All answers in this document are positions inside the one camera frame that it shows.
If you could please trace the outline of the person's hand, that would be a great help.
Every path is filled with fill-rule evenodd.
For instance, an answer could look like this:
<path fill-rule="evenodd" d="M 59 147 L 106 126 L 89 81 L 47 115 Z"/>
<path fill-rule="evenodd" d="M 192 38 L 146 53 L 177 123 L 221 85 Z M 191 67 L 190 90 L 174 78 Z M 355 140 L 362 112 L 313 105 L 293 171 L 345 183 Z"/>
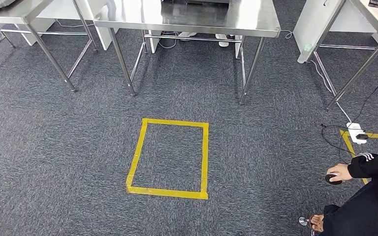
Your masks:
<path fill-rule="evenodd" d="M 325 180 L 333 185 L 353 179 L 348 171 L 348 164 L 337 164 L 330 167 L 325 175 Z"/>

